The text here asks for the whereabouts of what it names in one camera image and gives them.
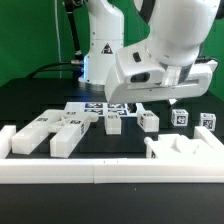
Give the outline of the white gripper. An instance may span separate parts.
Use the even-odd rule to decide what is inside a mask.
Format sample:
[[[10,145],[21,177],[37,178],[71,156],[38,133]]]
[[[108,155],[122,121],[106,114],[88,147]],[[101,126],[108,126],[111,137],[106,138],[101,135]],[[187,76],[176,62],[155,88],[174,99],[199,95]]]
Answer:
[[[203,95],[208,90],[217,66],[218,62],[215,60],[195,64],[184,82],[176,86],[162,87],[161,82],[125,83],[119,79],[113,65],[105,83],[106,100],[112,104],[134,103],[134,113],[144,110],[141,102],[168,100],[169,105],[172,106],[177,99]]]

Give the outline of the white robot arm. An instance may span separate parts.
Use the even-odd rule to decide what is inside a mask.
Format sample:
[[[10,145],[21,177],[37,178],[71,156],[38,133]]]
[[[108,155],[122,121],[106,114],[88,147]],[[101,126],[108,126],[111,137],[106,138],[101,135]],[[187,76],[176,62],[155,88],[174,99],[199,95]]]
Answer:
[[[108,0],[63,0],[81,86],[109,103],[198,97],[218,66],[201,55],[224,0],[133,0],[147,38],[124,46],[124,15]]]

